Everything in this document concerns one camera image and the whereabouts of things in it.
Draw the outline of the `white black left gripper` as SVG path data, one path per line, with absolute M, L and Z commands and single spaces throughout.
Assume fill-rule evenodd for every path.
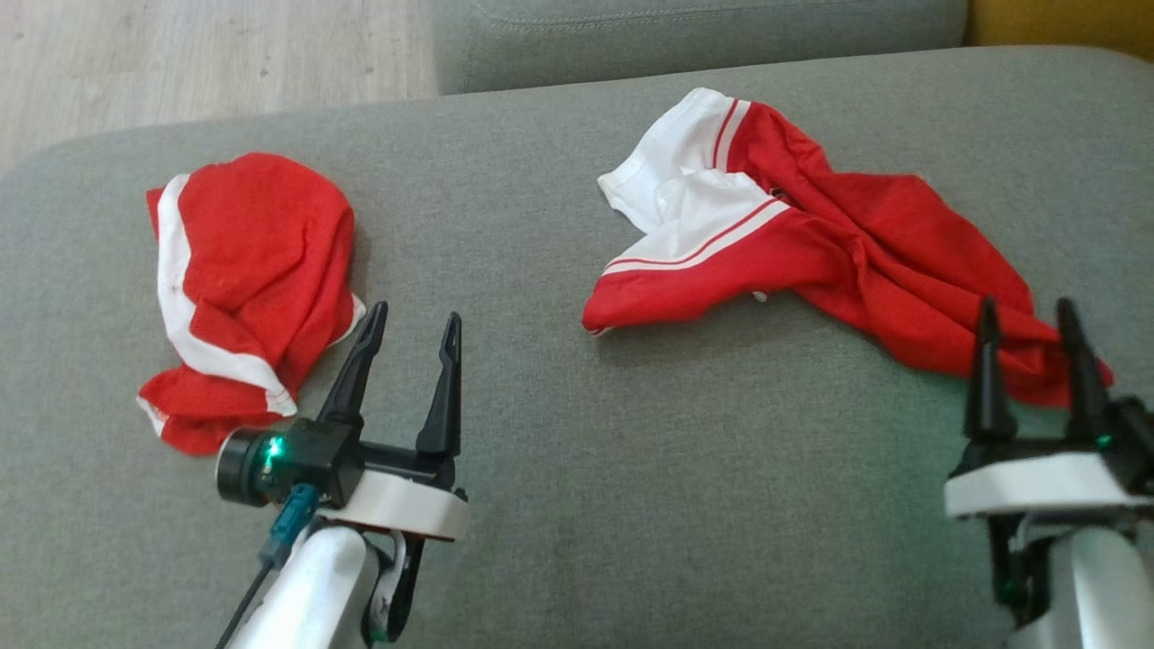
M 388 312 L 388 301 L 372 305 L 325 396 L 317 422 L 362 431 L 364 390 L 382 344 Z M 321 519 L 445 542 L 466 536 L 467 497 L 456 488 L 462 434 L 462 318 L 451 312 L 439 350 L 442 370 L 427 419 L 417 433 L 417 450 L 360 443 L 364 473 L 357 488 L 343 508 L 320 508 Z

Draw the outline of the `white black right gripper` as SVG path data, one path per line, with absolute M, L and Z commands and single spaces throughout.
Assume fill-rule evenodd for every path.
M 962 427 L 972 441 L 944 485 L 949 519 L 1154 508 L 1154 492 L 1122 482 L 1117 461 L 1096 447 L 1112 443 L 1106 381 L 1076 303 L 1061 298 L 1056 312 L 1067 355 L 1065 440 L 1013 439 L 1018 423 L 998 361 L 997 305 L 992 296 L 981 301 Z

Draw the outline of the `red shorts with white stripes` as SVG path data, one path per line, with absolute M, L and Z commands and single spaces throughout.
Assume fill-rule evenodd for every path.
M 362 320 L 354 211 L 334 181 L 276 152 L 177 174 L 147 206 L 179 365 L 136 401 L 170 447 L 213 455 L 237 428 L 295 416 L 316 363 Z

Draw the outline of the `red shirt with white sleeves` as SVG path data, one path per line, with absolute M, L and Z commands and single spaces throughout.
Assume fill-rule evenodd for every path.
M 582 328 L 690 321 L 790 290 L 914 370 L 971 372 L 994 297 L 1011 396 L 1067 406 L 1067 357 L 1031 288 L 923 179 L 835 171 L 770 105 L 697 87 L 598 180 L 640 239 L 610 259 Z

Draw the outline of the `grey fabric sofa seat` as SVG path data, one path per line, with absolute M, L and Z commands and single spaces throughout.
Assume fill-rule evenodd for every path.
M 213 649 L 273 513 L 219 500 L 135 396 L 177 361 L 145 193 L 240 152 L 325 173 L 389 303 L 364 434 L 409 446 L 464 320 L 467 537 L 425 551 L 398 649 L 967 649 L 1012 627 L 984 525 L 945 517 L 966 386 L 792 293 L 592 337 L 637 239 L 597 177 L 694 87 L 840 171 L 911 173 L 1039 314 L 1069 296 L 1154 406 L 1154 64 L 957 49 L 181 124 L 0 179 L 0 649 Z

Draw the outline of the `yellow cushion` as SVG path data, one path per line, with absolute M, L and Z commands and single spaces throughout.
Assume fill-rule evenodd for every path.
M 1076 45 L 1154 61 L 1154 0 L 969 0 L 965 45 Z

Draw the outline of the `grey sofa back cushion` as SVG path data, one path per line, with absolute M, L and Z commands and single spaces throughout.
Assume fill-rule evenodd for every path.
M 430 0 L 444 95 L 956 49 L 968 0 Z

